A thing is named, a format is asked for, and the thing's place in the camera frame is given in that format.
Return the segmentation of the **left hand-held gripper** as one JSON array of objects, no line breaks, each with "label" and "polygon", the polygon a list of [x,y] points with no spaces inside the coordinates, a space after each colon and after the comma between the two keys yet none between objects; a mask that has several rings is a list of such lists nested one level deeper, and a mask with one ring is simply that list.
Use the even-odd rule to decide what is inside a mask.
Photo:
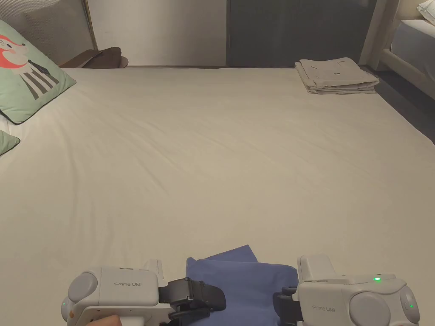
[{"label": "left hand-held gripper", "polygon": [[118,316],[124,326],[159,326],[209,318],[211,310],[226,308],[220,288],[186,278],[169,281],[162,261],[150,259],[141,268],[102,266],[82,272],[69,286],[61,315],[68,326],[109,316]]}]

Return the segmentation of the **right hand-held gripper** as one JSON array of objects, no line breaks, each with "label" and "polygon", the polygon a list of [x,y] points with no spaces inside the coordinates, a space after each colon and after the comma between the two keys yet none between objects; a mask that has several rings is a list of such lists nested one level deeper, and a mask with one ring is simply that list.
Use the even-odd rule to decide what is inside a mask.
[{"label": "right hand-held gripper", "polygon": [[282,326],[417,326],[412,290],[394,274],[340,275],[325,254],[298,258],[297,287],[274,293]]}]

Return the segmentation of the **person's left hand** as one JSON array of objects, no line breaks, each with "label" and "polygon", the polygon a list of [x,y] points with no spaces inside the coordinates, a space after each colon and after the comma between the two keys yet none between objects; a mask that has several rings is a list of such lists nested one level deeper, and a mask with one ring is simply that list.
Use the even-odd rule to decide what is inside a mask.
[{"label": "person's left hand", "polygon": [[94,320],[87,326],[122,326],[121,319],[118,315],[111,315],[102,319]]}]

